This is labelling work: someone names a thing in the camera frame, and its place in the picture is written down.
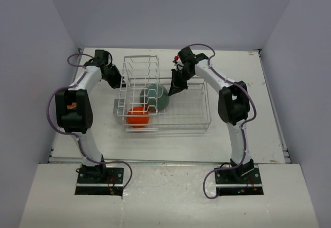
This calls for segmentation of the large teal ceramic bowl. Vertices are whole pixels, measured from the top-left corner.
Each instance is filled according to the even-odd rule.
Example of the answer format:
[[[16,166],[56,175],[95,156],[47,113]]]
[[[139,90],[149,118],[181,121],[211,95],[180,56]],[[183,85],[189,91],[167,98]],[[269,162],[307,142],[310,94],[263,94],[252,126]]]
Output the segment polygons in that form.
[[[161,84],[150,84],[140,92],[140,105],[150,113],[157,113],[165,110],[169,103],[167,89]]]

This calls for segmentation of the white wire dish rack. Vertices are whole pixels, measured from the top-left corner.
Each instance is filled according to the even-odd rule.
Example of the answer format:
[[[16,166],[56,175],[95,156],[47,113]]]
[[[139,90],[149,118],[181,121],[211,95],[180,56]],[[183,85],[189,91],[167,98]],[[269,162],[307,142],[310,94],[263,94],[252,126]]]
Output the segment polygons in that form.
[[[206,131],[211,123],[208,89],[200,77],[188,89],[169,95],[171,72],[156,55],[125,56],[113,114],[126,132]]]

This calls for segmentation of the small orange bowl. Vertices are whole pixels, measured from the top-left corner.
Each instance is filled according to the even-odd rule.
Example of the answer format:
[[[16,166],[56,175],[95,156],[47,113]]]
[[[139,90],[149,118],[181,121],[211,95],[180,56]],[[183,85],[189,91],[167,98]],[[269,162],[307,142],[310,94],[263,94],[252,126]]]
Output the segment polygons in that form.
[[[133,107],[127,113],[126,121],[131,128],[144,128],[149,123],[149,112],[142,106]]]

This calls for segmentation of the large orange bowl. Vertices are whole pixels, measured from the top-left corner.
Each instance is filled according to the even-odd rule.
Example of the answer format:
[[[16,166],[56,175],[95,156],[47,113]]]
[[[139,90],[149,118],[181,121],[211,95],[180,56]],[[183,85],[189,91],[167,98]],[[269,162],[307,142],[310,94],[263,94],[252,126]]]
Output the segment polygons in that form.
[[[76,108],[77,108],[77,104],[76,103],[72,103],[71,105],[67,105],[67,109],[74,110]]]

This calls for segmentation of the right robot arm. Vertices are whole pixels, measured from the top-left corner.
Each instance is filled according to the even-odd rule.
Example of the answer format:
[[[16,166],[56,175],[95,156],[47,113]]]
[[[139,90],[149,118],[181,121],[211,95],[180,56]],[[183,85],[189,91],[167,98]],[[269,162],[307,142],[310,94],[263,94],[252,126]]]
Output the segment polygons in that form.
[[[199,76],[218,94],[217,112],[227,125],[231,142],[230,167],[220,167],[221,176],[228,176],[242,183],[254,168],[246,138],[246,124],[257,116],[256,107],[248,94],[243,81],[234,81],[217,70],[211,58],[204,53],[193,53],[191,46],[181,49],[174,57],[175,68],[172,69],[169,96],[178,94],[188,88],[188,81]]]

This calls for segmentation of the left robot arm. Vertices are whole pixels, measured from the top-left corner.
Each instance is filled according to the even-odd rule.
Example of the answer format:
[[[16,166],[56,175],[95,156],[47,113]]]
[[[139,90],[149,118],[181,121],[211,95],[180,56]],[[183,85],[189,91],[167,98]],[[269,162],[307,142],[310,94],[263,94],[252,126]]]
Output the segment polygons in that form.
[[[89,100],[89,92],[95,85],[104,80],[112,89],[125,84],[118,68],[113,64],[110,52],[96,50],[94,55],[85,53],[90,59],[83,65],[78,65],[83,72],[68,87],[63,87],[54,93],[56,121],[64,131],[57,130],[63,135],[75,139],[82,156],[82,166],[78,170],[79,177],[86,183],[93,180],[102,183],[107,178],[106,162],[97,148],[90,128],[93,124],[93,110]]]

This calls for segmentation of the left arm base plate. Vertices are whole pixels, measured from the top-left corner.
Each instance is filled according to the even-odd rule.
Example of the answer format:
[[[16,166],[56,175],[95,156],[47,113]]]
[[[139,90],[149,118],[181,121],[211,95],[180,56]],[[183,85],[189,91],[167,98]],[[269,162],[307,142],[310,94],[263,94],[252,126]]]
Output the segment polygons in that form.
[[[76,172],[75,195],[123,196],[123,168],[108,168],[105,164],[81,165]]]

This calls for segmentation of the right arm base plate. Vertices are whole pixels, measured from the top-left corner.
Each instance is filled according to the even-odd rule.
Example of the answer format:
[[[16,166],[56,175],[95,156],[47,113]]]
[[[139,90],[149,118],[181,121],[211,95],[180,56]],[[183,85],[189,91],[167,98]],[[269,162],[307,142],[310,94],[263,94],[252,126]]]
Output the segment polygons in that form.
[[[215,172],[217,196],[264,195],[259,168],[243,176],[235,175],[230,170]]]

